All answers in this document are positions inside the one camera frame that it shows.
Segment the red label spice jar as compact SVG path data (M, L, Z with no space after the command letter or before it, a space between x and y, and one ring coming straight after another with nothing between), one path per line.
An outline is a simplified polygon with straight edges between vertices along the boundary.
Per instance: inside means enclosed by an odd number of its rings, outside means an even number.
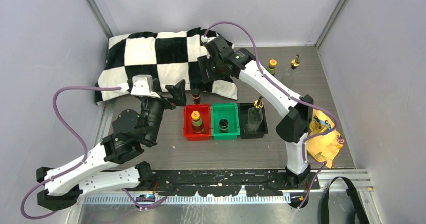
M199 105L201 103L200 97L200 90L198 88L194 88L191 90L192 99L195 105Z

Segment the green label spice jar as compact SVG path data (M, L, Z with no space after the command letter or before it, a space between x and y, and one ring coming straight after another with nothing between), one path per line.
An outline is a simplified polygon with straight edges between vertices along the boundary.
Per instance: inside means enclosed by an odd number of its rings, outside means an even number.
M219 120L219 130L221 133L226 133L229 129L229 121L225 118Z

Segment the yellow cap chili sauce bottle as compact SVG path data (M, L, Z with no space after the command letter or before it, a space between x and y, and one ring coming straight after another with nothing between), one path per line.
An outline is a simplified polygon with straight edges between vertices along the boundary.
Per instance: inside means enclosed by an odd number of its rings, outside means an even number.
M274 76L275 72L276 72L276 66L277 66L277 61L275 59L271 59L269 61L268 67L267 67L267 71Z

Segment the clear glass oil bottle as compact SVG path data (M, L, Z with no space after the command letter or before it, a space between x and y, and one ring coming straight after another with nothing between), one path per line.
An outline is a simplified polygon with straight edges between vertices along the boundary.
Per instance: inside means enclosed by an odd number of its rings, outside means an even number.
M244 125L243 131L245 134L255 133L263 121L263 112L264 107L263 97L260 96L256 101L254 101L253 106L248 109L247 121Z

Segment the brown sauce glass bottle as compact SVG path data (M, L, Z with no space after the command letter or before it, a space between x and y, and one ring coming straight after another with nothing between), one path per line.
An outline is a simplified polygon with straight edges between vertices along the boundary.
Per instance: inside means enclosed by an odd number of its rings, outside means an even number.
M295 80L295 74L297 68L300 66L300 55L297 54L296 57L291 61L291 64L288 65L283 73L281 82L288 88L293 86Z

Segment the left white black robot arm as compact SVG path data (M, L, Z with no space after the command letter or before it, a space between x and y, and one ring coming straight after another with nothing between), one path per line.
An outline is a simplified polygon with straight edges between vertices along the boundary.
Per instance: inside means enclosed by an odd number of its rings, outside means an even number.
M39 206L59 211L105 190L140 188L147 191L153 187L156 180L145 161L121 171L110 169L135 159L144 152L143 147L155 146L164 111L186 105L184 79L165 86L171 97L157 94L156 86L157 80L151 78L134 82L131 94L141 101L141 110L122 111L112 122L112 134L91 150L85 147L81 158L55 169L37 169L37 181L44 186L37 194Z

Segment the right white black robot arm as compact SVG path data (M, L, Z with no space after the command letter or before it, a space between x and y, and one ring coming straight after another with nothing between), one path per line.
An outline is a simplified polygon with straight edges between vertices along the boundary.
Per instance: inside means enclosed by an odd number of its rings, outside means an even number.
M239 79L269 101L282 117L276 132L286 144L286 182L300 189L311 171L304 142L312 119L313 98L287 88L257 62L254 54L245 48L235 51L222 36L202 36L201 45L207 50L207 55L198 59L204 83L228 77Z

